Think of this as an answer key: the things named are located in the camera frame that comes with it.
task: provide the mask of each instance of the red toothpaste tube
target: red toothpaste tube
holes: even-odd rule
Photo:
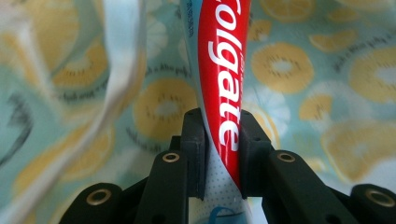
[[[180,9],[206,131],[239,188],[238,143],[250,1],[181,0]]]

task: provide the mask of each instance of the patterned tablecloth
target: patterned tablecloth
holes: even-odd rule
[[[10,2],[0,4],[0,208],[86,132],[109,74],[100,0]],[[59,221],[94,183],[131,186],[180,134],[184,112],[198,105],[178,4],[147,1],[142,87],[26,223]],[[8,20],[15,8],[30,29]],[[252,0],[243,107],[276,149],[300,154],[326,184],[396,191],[395,31],[393,0]],[[55,97],[42,88],[45,70]],[[259,223],[261,202],[249,202]]]

